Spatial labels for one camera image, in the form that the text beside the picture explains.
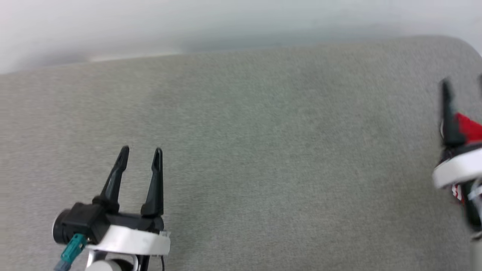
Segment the gray fabric surface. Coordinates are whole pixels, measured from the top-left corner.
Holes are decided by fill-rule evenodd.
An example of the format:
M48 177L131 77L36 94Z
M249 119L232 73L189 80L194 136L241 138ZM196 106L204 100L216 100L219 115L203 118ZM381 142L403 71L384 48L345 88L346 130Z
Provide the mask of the gray fabric surface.
M420 37L1 76L3 270L53 268L54 218L125 144L124 212L163 149L167 270L468 270L461 209L431 173L438 83L481 122L481 72L467 44Z

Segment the cable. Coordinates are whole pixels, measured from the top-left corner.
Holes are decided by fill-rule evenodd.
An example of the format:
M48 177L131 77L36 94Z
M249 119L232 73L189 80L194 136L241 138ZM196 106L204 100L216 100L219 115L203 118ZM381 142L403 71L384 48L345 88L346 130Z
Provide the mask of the cable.
M87 239L80 233L74 234L67 247L60 256L60 261L54 267L54 271L69 271L75 258L84 250Z

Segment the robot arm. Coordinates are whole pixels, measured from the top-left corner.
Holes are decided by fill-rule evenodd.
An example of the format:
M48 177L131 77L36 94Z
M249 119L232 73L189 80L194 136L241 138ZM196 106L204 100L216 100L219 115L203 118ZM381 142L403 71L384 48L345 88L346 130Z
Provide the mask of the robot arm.
M119 190L122 173L127 167L129 147L124 146L100 195L91 204L76 203L64 210L53 227L54 240L67 244L56 271L70 269L73 259L83 248L89 250L86 271L147 271L150 256L163 256L170 250L169 233L164 231L162 151L157 148L152 161L152 179L146 203L140 214L119 213ZM129 255L106 260L108 253Z
M448 80L441 83L442 89L442 138L444 150L439 165L433 172L436 188L453 186L460 191L468 225L473 230L471 244L472 269L482 270L482 136L467 140L461 132L453 108L452 87Z

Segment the white backdrop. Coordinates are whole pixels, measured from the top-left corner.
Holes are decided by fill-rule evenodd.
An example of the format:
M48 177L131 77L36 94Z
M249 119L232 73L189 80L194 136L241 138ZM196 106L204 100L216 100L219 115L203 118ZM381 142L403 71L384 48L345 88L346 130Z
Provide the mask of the white backdrop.
M482 0L0 0L0 73L420 34L482 52Z

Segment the red object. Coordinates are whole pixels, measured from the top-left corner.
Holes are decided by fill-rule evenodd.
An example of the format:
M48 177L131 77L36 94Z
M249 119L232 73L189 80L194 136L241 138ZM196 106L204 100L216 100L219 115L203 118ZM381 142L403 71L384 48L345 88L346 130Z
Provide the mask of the red object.
M459 122L460 131L467 138L467 143L482 141L482 125L460 113L457 113L456 117Z
M467 138L468 144L482 141L482 125L460 113L457 113L455 117L458 119L459 129ZM459 193L459 189L459 185L453 185L452 193L458 200L461 201L462 204L464 204L464 198Z

